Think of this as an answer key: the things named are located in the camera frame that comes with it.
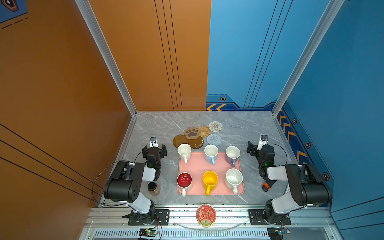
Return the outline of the plain brown wooden coaster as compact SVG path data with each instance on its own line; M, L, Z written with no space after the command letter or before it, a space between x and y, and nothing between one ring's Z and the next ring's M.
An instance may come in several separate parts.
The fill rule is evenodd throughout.
M189 140L185 135L177 135L173 138L173 145L178 148L182 144L187 144Z

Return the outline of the paw print cork coaster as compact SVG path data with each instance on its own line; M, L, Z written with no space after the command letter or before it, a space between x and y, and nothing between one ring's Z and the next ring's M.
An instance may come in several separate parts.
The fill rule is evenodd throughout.
M197 139L200 136L200 130L196 127L188 127L184 131L184 135L188 140L194 140Z

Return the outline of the glossy dark brown coaster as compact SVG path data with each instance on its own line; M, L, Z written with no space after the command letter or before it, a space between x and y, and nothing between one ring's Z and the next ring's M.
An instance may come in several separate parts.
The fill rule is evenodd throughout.
M196 139L188 140L188 144L193 149L199 149L204 145L204 139L202 137L198 137Z

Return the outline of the woven rattan coaster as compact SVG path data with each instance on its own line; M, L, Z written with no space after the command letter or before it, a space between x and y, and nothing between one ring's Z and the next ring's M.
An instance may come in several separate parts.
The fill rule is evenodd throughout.
M211 130L207 126L200 126L198 127L199 130L199 136L202 138L206 138L211 134Z

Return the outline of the blue grey woven coaster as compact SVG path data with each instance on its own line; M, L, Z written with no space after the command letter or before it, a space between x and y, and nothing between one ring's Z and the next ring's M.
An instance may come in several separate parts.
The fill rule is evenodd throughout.
M222 138L217 134L210 134L207 137L207 143L209 145L219 146L222 143Z

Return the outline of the white zigzag woven coaster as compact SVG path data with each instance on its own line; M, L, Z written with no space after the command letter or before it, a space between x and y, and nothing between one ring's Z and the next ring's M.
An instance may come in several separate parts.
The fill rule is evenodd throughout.
M223 129L223 125L220 122L212 121L208 125L211 132L217 133Z

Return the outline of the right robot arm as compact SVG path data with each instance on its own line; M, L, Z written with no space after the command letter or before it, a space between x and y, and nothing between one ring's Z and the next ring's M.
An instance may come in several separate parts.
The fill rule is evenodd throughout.
M282 224L289 219L291 212L308 205L323 205L332 202L332 191L313 164L282 166L275 165L275 149L267 141L258 145L248 142L247 153L256 157L260 176L265 180L263 191L267 192L277 181L286 181L290 191L282 196L270 199L263 210L250 210L253 225Z

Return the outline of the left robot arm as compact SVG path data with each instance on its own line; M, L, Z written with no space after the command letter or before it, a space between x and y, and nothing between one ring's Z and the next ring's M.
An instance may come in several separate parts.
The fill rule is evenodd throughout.
M113 202L127 205L132 209L130 217L145 225L155 220L154 202L141 193L142 182L155 182L161 174L161 159L167 156L167 147L152 144L142 149L144 163L120 161L110 175L105 187L104 197Z

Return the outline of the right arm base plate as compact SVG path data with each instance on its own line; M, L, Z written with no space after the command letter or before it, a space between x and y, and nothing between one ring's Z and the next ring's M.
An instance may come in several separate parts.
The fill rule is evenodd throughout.
M288 214L276 214L274 211L268 214L264 209L249 209L248 214L252 226L292 224Z

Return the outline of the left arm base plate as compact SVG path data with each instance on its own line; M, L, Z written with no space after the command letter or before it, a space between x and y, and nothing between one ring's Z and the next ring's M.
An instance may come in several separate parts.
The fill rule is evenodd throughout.
M155 209L154 212L146 215L137 214L131 211L126 218L128 218L129 226L155 226L158 223L162 226L167 226L170 220L170 210Z

